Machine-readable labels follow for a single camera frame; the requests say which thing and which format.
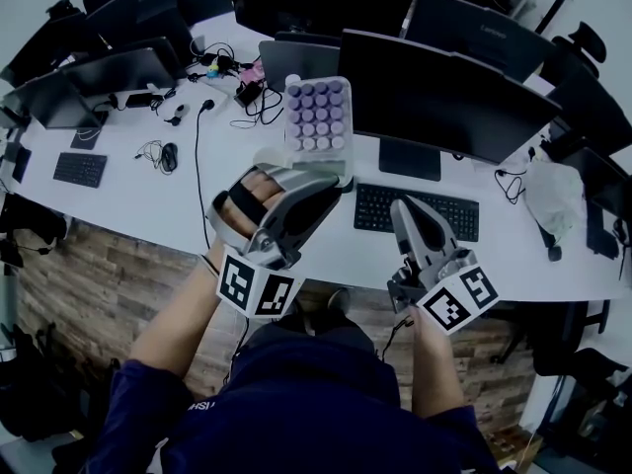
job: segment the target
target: pants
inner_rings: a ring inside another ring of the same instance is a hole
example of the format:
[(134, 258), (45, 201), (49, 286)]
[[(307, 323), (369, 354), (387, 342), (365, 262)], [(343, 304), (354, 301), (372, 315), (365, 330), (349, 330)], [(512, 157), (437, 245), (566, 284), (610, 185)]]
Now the pants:
[(50, 209), (19, 195), (7, 194), (0, 215), (0, 233), (29, 228), (46, 244), (66, 235), (66, 221)]
[[(319, 339), (375, 354), (372, 340), (340, 310), (319, 311), (311, 316), (311, 324)], [(308, 334), (305, 331), (303, 318), (298, 314), (288, 314), (277, 322), (260, 328), (242, 349), (252, 349), (269, 343), (306, 336)]]

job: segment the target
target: person's left hand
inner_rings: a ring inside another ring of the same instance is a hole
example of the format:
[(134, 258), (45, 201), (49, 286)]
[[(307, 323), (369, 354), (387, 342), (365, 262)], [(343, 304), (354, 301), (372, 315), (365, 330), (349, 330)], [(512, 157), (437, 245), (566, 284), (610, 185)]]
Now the person's left hand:
[[(283, 188), (268, 174), (255, 170), (241, 180), (241, 184), (267, 209), (270, 210), (281, 198)], [(235, 205), (229, 197), (221, 207), (219, 215), (233, 230), (250, 239), (257, 230), (257, 225)], [(217, 237), (208, 252), (208, 257), (219, 269), (224, 255), (224, 246)]]

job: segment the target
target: white plastic bag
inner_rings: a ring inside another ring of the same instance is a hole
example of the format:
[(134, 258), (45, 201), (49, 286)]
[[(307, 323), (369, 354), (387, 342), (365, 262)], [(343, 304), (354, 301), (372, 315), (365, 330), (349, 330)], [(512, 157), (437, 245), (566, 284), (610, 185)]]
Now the white plastic bag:
[(524, 200), (538, 224), (558, 243), (585, 219), (584, 183), (577, 169), (535, 160), (524, 176)]

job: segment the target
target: black strap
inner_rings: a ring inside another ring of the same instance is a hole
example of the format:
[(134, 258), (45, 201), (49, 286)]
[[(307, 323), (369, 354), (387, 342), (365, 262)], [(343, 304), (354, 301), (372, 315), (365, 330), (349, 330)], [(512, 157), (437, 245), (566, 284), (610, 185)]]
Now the black strap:
[(241, 182), (235, 184), (230, 189), (230, 197), (235, 202), (235, 205), (248, 216), (248, 218), (259, 225), (264, 218), (268, 210), (257, 200), (257, 198), (250, 193), (250, 191), (241, 184)]

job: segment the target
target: wooden floor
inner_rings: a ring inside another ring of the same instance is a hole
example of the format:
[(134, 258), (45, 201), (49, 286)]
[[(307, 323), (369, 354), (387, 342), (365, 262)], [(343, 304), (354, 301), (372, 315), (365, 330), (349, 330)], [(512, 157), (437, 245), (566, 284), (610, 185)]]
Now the wooden floor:
[[(40, 247), (37, 237), (19, 235), (22, 245)], [(67, 240), (47, 256), (22, 250), (19, 272), (20, 325), (34, 332), (54, 322), (56, 339), (79, 360), (107, 364), (123, 361), (148, 321), (166, 304), (196, 264), (192, 255), (76, 223)], [(308, 281), (299, 299), (324, 303), (337, 287)], [(350, 318), (383, 349), (395, 317), (385, 291), (355, 288)], [(197, 352), (187, 384), (199, 396), (221, 388), (244, 319), (221, 304)], [(534, 378), (531, 353), (521, 345), (505, 365), (492, 365), (511, 337), (505, 322), (477, 319), (452, 336), (460, 378), (474, 405), (481, 429), (516, 424)], [(410, 409), (412, 332), (401, 329), (386, 354), (397, 372), (402, 405)]]

